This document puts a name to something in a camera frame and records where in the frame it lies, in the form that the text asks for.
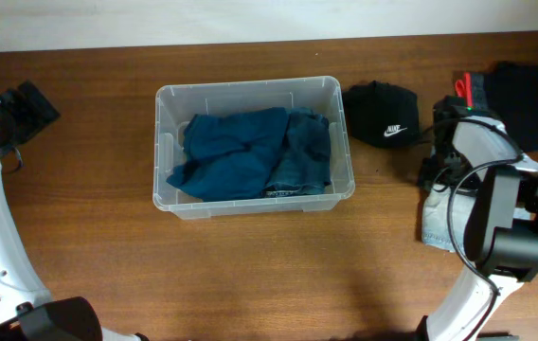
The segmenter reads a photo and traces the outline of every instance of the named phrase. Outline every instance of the white wall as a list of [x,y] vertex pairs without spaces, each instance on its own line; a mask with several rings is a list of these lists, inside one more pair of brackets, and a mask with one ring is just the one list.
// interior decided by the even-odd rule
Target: white wall
[[0,51],[538,30],[538,0],[0,0]]

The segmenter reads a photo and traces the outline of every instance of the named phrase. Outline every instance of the clothes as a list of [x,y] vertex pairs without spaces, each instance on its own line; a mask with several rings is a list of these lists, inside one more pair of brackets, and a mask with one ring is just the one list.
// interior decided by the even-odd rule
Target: clothes
[[330,184],[331,142],[328,120],[308,108],[295,108],[290,114],[284,153],[266,184],[263,196],[269,198],[323,194]]
[[[442,185],[435,185],[434,189],[441,189],[441,187]],[[424,244],[454,252],[455,249],[450,242],[450,234],[448,233],[448,225],[446,223],[450,192],[450,189],[445,190],[443,193],[431,190],[431,193],[424,201],[422,206],[421,239]],[[463,237],[474,204],[474,197],[457,194],[453,205],[452,220],[455,237],[461,250],[465,249]],[[523,208],[516,208],[513,218],[529,220],[530,214]]]
[[259,198],[282,154],[287,125],[284,108],[196,115],[185,129],[188,161],[167,182],[204,201]]
[[538,151],[538,65],[501,62],[471,84],[474,107],[495,111],[524,152]]
[[351,135],[374,147],[397,148],[420,137],[417,95],[388,83],[355,85],[343,93]]

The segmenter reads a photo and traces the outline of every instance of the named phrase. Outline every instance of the wooden table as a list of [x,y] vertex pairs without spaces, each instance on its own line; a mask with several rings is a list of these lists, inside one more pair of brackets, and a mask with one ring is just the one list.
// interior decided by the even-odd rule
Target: wooden table
[[[57,299],[151,340],[313,340],[412,331],[461,269],[418,236],[427,150],[350,140],[357,189],[332,211],[181,221],[152,203],[153,97],[166,84],[332,75],[419,95],[453,72],[538,63],[538,32],[0,53],[0,91],[33,80],[63,114],[4,178],[31,262]],[[538,161],[538,153],[531,155]],[[484,329],[538,340],[538,277]]]

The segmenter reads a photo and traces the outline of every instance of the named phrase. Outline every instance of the black cap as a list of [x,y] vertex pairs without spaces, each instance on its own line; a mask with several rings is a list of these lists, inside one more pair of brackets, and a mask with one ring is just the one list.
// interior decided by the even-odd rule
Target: black cap
[[412,145],[420,137],[417,95],[397,85],[373,81],[343,93],[351,135],[374,147]]

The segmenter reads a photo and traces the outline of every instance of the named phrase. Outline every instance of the clear storage box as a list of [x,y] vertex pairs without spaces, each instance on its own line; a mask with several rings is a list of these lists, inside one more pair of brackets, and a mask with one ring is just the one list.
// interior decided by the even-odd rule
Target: clear storage box
[[[309,107],[330,122],[332,184],[325,194],[204,203],[166,182],[185,163],[183,131],[195,114],[225,117],[271,107]],[[153,202],[181,219],[216,215],[332,209],[355,190],[341,88],[334,77],[167,85],[155,97]]]

